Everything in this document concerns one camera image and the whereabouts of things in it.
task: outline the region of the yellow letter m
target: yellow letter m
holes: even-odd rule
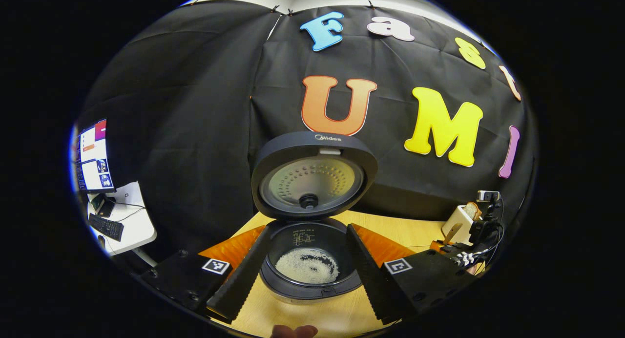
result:
[[[473,150],[478,135],[479,121],[484,116],[482,109],[471,102],[464,102],[451,119],[447,106],[438,91],[415,88],[413,95],[419,100],[419,113],[413,137],[406,140],[404,148],[428,155],[432,149],[428,144],[431,130],[436,156],[443,156],[457,138],[456,146],[449,153],[449,161],[462,166],[473,166],[475,162]]]

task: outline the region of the midea logo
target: midea logo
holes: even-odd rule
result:
[[[334,140],[335,142],[341,142],[341,138],[333,138],[332,136],[325,136],[325,135],[321,135],[321,134],[317,134],[314,136],[315,139],[317,140]]]

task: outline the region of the white desk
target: white desk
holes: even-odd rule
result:
[[[121,188],[117,188],[116,193],[107,193],[106,195],[114,197],[115,202],[141,205],[143,207],[145,206],[138,182],[133,182]],[[89,200],[94,197],[95,195],[89,195]],[[91,206],[91,203],[87,203],[87,217],[89,217],[89,213],[96,213],[93,206]],[[104,237],[105,251],[109,254],[109,256],[118,255],[132,250],[138,256],[143,258],[143,260],[145,260],[148,264],[152,265],[150,262],[153,262],[153,260],[151,260],[149,256],[139,249],[141,245],[147,244],[156,239],[156,230],[147,215],[147,211],[137,206],[115,204],[115,207],[113,207],[111,212],[111,216],[107,219],[117,221],[123,218],[126,219],[120,222],[124,225],[124,230],[122,231],[121,240],[119,242],[105,236],[99,231],[96,231],[93,227],[89,228],[93,232],[96,241],[98,241],[98,235],[102,235]]]

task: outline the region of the open lid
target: open lid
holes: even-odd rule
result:
[[[252,196],[265,216],[314,220],[352,207],[375,173],[375,156],[357,138],[296,131],[261,148],[252,173]]]

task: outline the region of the keyboard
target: keyboard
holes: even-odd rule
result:
[[[100,233],[108,236],[111,239],[115,239],[118,242],[121,241],[121,232],[124,230],[124,225],[119,222],[114,222],[96,216],[93,213],[89,214],[89,225],[95,228]]]

